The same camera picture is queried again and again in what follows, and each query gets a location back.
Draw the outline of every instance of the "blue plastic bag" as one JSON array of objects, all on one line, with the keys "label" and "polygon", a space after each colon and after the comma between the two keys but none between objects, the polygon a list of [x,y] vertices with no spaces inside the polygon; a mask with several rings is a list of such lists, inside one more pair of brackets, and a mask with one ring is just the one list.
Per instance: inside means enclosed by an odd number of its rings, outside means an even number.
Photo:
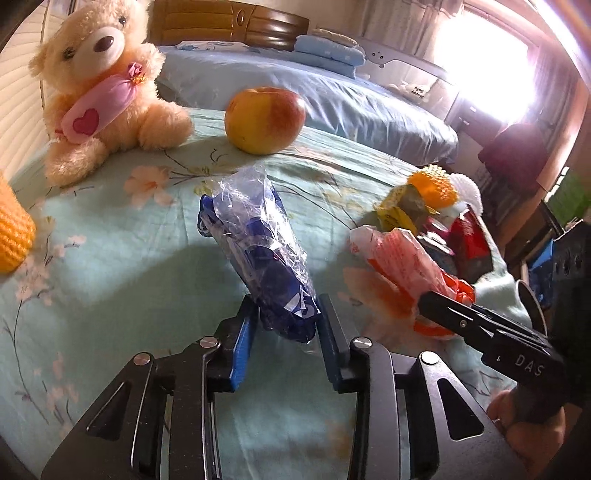
[{"label": "blue plastic bag", "polygon": [[261,309],[263,327],[297,342],[314,338],[319,315],[306,252],[262,167],[224,179],[200,202],[199,232],[213,237]]}]

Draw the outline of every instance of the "orange and white plastic bag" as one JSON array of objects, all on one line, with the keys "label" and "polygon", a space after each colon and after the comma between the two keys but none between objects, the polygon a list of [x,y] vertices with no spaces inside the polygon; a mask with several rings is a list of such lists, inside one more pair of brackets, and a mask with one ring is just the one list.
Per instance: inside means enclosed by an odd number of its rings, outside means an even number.
[{"label": "orange and white plastic bag", "polygon": [[363,225],[351,230],[349,238],[351,251],[396,285],[398,291],[393,289],[392,295],[397,296],[401,311],[414,318],[416,332],[440,339],[453,337],[453,332],[420,316],[418,299],[427,291],[436,291],[471,305],[475,301],[471,285],[439,268],[408,230],[395,228],[382,233]]}]

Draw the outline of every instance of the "light green bedsheet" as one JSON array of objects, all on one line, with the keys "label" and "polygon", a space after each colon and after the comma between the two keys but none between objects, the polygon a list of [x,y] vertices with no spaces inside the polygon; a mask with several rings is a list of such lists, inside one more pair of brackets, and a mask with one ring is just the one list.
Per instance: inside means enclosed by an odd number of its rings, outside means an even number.
[{"label": "light green bedsheet", "polygon": [[[245,287],[196,228],[214,176],[263,162],[308,252],[316,291],[329,293],[360,330],[371,331],[378,316],[394,322],[367,288],[348,289],[347,275],[351,285],[356,269],[370,268],[347,241],[350,229],[375,223],[374,205],[414,168],[310,128],[280,154],[251,157],[227,142],[223,113],[191,115],[195,133],[180,148],[113,155],[66,190],[46,186],[41,160],[12,182],[39,233],[0,286],[0,435],[36,475],[135,353],[178,352],[236,313]],[[493,251],[495,272],[479,282],[478,302],[526,322]],[[508,385],[461,340],[430,342],[395,327],[382,340],[413,355],[439,351],[483,405]],[[321,357],[259,330],[241,388],[217,397],[224,478],[346,478],[354,406],[353,395],[333,392]]]}]

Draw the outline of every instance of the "wooden headboard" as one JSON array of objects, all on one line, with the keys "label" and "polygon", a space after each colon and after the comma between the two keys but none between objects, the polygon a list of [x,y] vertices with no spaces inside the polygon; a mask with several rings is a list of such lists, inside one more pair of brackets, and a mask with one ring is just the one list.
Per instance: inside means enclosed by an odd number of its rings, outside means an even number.
[{"label": "wooden headboard", "polygon": [[155,0],[148,41],[240,41],[252,47],[292,50],[309,20],[261,5],[211,0]]}]

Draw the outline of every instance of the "teddy bear paw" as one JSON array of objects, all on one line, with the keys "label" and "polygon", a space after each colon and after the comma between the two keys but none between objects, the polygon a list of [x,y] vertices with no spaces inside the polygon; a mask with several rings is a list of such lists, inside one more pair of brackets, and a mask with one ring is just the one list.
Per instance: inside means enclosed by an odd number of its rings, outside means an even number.
[{"label": "teddy bear paw", "polygon": [[139,144],[145,150],[178,147],[193,133],[193,121],[176,103],[163,100],[150,106],[139,131]]},{"label": "teddy bear paw", "polygon": [[50,184],[63,187],[85,178],[109,156],[106,145],[97,138],[81,144],[52,143],[45,158],[45,175]]}]

